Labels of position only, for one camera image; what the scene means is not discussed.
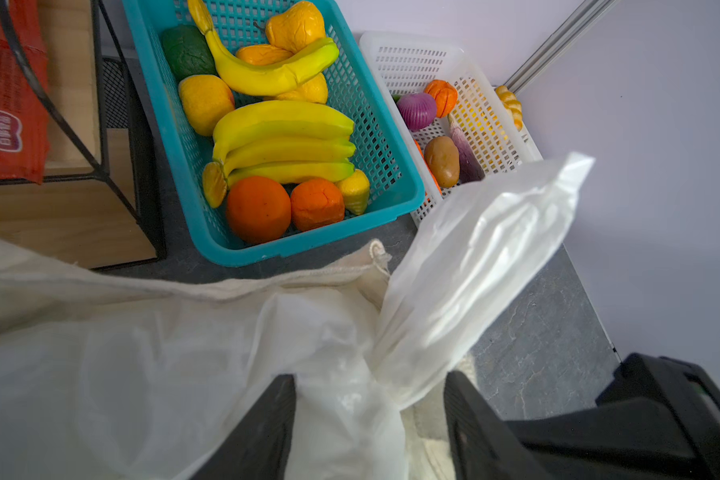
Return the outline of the white plastic grocery bag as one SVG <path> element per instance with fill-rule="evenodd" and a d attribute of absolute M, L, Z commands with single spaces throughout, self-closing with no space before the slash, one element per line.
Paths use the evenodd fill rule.
<path fill-rule="evenodd" d="M 379 307 L 356 284 L 71 305 L 0 335 L 0 479 L 187 479 L 280 374 L 290 479 L 404 479 L 402 412 L 442 382 L 558 250 L 593 159 L 457 188 Z"/>

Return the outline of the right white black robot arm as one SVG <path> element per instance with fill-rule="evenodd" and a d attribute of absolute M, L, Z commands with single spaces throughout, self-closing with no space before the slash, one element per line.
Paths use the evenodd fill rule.
<path fill-rule="evenodd" d="M 508 427 L 556 479 L 720 479 L 720 389 L 677 359 L 633 353 L 595 407 Z"/>

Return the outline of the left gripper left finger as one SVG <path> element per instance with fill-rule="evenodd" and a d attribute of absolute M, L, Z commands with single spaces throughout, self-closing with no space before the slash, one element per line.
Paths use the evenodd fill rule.
<path fill-rule="evenodd" d="M 194 474 L 201 479 L 282 479 L 296 412 L 295 379 L 277 376 L 219 449 Z"/>

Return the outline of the teal plastic fruit basket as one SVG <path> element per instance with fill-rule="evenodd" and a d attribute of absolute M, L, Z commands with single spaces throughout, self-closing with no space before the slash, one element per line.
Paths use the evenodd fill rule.
<path fill-rule="evenodd" d="M 123 4 L 189 234 L 199 253 L 215 264 L 240 267 L 301 253 L 392 222 L 424 200 L 412 154 L 386 104 L 389 95 L 377 86 L 339 6 L 333 1 L 315 5 L 340 51 L 326 72 L 328 104 L 355 123 L 350 140 L 357 150 L 351 161 L 370 181 L 369 206 L 364 214 L 328 227 L 290 230 L 277 241 L 247 246 L 228 228 L 223 209 L 210 208 L 204 199 L 201 172 L 211 159 L 212 142 L 190 127 L 159 39 L 168 28 L 191 24 L 186 2 Z"/>

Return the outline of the green avocado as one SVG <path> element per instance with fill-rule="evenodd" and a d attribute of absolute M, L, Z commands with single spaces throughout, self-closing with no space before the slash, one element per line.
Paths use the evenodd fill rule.
<path fill-rule="evenodd" d="M 179 25 L 164 30 L 161 46 L 177 81 L 193 75 L 216 75 L 214 59 L 206 40 L 195 26 Z"/>

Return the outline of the white plastic vegetable basket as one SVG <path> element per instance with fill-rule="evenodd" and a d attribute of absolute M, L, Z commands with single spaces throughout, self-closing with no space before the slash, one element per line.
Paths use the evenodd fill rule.
<path fill-rule="evenodd" d="M 515 126 L 514 117 L 504 107 L 477 61 L 457 42 L 367 31 L 360 36 L 359 48 L 422 181 L 425 197 L 420 207 L 411 213 L 415 223 L 423 220 L 451 193 L 435 185 L 418 153 L 430 140 L 449 134 L 451 123 L 461 128 L 486 175 L 508 173 L 523 163 L 542 159 L 528 131 Z M 459 101 L 450 115 L 411 132 L 394 98 L 418 93 L 432 80 L 453 85 Z"/>

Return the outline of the yellow lemon front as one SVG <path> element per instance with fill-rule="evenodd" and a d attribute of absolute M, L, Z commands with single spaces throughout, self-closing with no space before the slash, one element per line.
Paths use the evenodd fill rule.
<path fill-rule="evenodd" d="M 370 196 L 370 182 L 363 171 L 356 169 L 349 177 L 337 182 L 336 186 L 349 212 L 356 216 L 365 213 Z"/>

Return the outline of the orange fruit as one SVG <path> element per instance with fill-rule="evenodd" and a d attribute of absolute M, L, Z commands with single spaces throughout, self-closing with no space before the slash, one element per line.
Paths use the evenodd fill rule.
<path fill-rule="evenodd" d="M 291 217 L 301 232 L 338 223 L 345 218 L 343 195 L 328 180 L 316 178 L 303 182 L 291 192 Z"/>
<path fill-rule="evenodd" d="M 291 200 L 285 188 L 266 177 L 235 183 L 227 196 L 226 217 L 232 232 L 248 244 L 281 238 L 291 224 Z"/>

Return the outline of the single yellow banana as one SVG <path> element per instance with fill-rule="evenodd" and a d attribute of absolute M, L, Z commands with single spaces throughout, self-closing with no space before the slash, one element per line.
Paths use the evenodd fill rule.
<path fill-rule="evenodd" d="M 188 8 L 195 25 L 204 35 L 217 73 L 230 89 L 239 93 L 258 97 L 286 93 L 322 73 L 339 57 L 334 40 L 323 38 L 284 61 L 265 66 L 251 65 L 224 46 L 203 1 L 189 0 Z"/>

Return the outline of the croissant right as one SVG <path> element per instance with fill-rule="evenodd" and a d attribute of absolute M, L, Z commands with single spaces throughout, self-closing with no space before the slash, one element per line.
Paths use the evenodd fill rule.
<path fill-rule="evenodd" d="M 516 129 L 521 131 L 524 126 L 522 103 L 517 99 L 516 95 L 504 85 L 496 87 L 495 93 L 501 100 L 504 108 L 512 116 Z"/>

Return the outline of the orange fruit front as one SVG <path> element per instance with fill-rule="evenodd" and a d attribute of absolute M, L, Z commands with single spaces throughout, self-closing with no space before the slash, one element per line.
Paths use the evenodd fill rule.
<path fill-rule="evenodd" d="M 291 192 L 291 217 L 301 232 L 338 223 L 345 218 L 343 195 L 328 180 L 316 178 L 303 182 Z"/>

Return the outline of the red snack packet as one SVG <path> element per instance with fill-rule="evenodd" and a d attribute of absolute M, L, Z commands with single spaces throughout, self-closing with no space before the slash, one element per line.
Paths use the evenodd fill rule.
<path fill-rule="evenodd" d="M 0 24 L 0 180 L 43 182 L 48 122 Z"/>

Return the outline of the orange carrot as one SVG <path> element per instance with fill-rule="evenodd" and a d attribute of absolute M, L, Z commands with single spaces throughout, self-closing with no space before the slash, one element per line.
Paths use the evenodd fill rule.
<path fill-rule="evenodd" d="M 437 179 L 435 178 L 434 174 L 432 173 L 432 170 L 431 170 L 431 168 L 429 167 L 429 164 L 426 162 L 426 159 L 425 159 L 425 157 L 424 157 L 424 152 L 423 152 L 423 150 L 422 150 L 419 142 L 414 139 L 414 143 L 415 143 L 415 145 L 416 145 L 416 147 L 417 147 L 417 149 L 418 149 L 419 156 L 420 156 L 421 159 L 424 161 L 424 164 L 425 164 L 425 166 L 427 167 L 427 170 L 428 170 L 428 172 L 429 172 L 429 174 L 430 174 L 430 177 L 431 177 L 431 179 L 432 179 L 433 184 L 434 184 L 435 187 L 437 188 L 438 194 L 442 196 L 442 189 L 441 189 L 441 187 L 440 187 Z"/>

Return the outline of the orange fruit rear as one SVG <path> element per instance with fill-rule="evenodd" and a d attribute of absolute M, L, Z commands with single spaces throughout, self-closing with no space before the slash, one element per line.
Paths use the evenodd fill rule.
<path fill-rule="evenodd" d="M 227 196 L 226 217 L 232 232 L 248 244 L 281 238 L 291 224 L 291 200 L 285 188 L 266 177 L 235 183 Z"/>

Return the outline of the purple red onion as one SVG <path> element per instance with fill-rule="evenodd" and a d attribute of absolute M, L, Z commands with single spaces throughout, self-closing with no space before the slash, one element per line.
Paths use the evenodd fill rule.
<path fill-rule="evenodd" d="M 416 132 L 428 127 L 436 118 L 435 99 L 427 93 L 402 96 L 396 106 L 407 128 Z"/>

